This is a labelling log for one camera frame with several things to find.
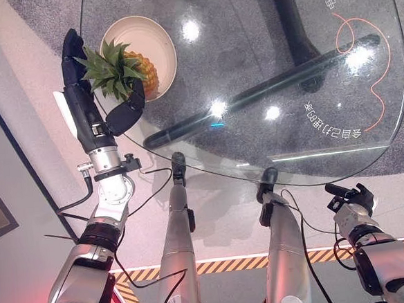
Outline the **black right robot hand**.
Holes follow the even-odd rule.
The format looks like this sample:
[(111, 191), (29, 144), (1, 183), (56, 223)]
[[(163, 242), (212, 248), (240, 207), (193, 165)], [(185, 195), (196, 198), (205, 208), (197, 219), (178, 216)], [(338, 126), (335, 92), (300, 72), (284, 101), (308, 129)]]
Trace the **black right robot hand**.
[(376, 207), (376, 200), (371, 191), (369, 191), (362, 183), (356, 184), (356, 189), (350, 189), (345, 198), (349, 203), (362, 206), (366, 209), (368, 215), (371, 217)]

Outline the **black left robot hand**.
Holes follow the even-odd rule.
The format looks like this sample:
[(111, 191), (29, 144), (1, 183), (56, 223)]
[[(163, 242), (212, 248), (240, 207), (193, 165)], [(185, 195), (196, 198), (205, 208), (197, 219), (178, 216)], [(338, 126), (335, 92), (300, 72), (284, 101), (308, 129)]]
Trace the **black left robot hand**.
[[(83, 150), (115, 146), (115, 137), (135, 125), (145, 106), (144, 76), (138, 59), (126, 58), (127, 45), (103, 43), (103, 54), (84, 46), (74, 28), (68, 30), (62, 47), (64, 88), (61, 112), (69, 114), (70, 126)], [(95, 105), (95, 90), (110, 95), (119, 105), (102, 118)]]

